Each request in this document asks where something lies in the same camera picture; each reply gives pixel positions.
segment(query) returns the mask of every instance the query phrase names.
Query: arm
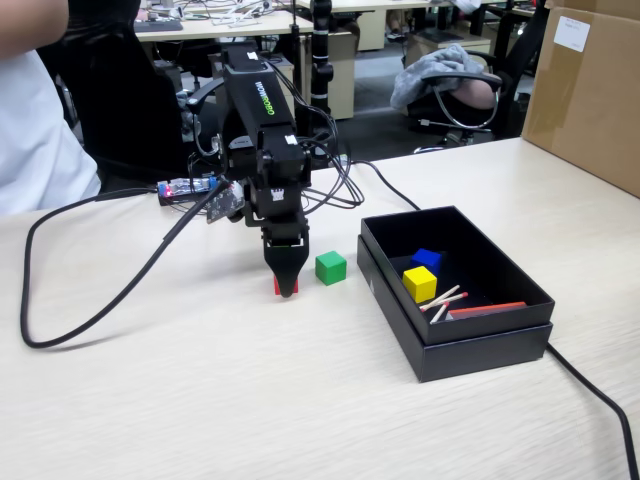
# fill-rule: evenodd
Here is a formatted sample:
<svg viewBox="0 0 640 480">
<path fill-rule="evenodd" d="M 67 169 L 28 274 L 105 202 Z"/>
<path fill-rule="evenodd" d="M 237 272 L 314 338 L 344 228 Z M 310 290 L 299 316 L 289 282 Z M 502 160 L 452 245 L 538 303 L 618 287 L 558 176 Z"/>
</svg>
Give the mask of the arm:
<svg viewBox="0 0 640 480">
<path fill-rule="evenodd" d="M 68 20 L 67 0 L 0 0 L 0 60 L 56 42 Z"/>
</svg>

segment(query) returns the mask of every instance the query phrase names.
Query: open box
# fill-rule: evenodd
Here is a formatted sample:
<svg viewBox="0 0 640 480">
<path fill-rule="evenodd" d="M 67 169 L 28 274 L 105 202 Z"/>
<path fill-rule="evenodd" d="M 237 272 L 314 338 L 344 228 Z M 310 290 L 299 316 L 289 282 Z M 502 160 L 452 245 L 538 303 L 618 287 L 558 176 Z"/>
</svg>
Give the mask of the open box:
<svg viewBox="0 0 640 480">
<path fill-rule="evenodd" d="M 429 321 L 402 283 L 420 248 L 442 254 L 436 296 L 468 292 L 451 308 L 525 302 L 525 308 Z M 455 207 L 362 220 L 358 266 L 422 382 L 542 357 L 555 302 Z"/>
</svg>

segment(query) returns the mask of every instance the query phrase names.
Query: box lid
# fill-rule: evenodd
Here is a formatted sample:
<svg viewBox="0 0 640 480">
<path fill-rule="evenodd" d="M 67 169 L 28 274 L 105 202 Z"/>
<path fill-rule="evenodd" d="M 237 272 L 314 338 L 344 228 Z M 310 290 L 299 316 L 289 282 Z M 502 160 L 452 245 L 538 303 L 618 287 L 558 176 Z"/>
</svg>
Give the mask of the box lid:
<svg viewBox="0 0 640 480">
<path fill-rule="evenodd" d="M 640 0 L 547 0 L 546 5 L 640 20 Z"/>
</svg>

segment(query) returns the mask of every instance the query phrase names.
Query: gray cloth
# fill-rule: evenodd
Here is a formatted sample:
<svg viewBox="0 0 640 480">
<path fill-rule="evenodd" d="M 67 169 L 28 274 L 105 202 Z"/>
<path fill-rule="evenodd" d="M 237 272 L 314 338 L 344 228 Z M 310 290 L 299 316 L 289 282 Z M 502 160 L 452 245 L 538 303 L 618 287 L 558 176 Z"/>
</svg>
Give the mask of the gray cloth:
<svg viewBox="0 0 640 480">
<path fill-rule="evenodd" d="M 430 94 L 433 89 L 422 81 L 422 77 L 426 77 L 429 74 L 447 72 L 482 73 L 483 71 L 484 67 L 481 64 L 471 60 L 469 54 L 460 45 L 454 43 L 449 48 L 425 55 L 400 73 L 396 77 L 393 87 L 391 106 L 400 110 L 411 102 Z M 457 78 L 444 79 L 438 83 L 438 90 L 441 92 L 457 90 L 461 84 L 462 80 Z"/>
</svg>

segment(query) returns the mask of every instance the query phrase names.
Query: yellow cube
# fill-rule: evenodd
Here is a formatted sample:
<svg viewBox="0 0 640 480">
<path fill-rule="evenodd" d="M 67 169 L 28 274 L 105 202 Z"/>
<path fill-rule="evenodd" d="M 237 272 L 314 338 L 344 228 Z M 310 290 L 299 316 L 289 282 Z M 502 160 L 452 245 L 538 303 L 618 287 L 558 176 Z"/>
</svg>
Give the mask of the yellow cube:
<svg viewBox="0 0 640 480">
<path fill-rule="evenodd" d="M 426 302 L 436 296 L 438 279 L 425 267 L 412 268 L 404 272 L 402 283 L 416 303 Z"/>
</svg>

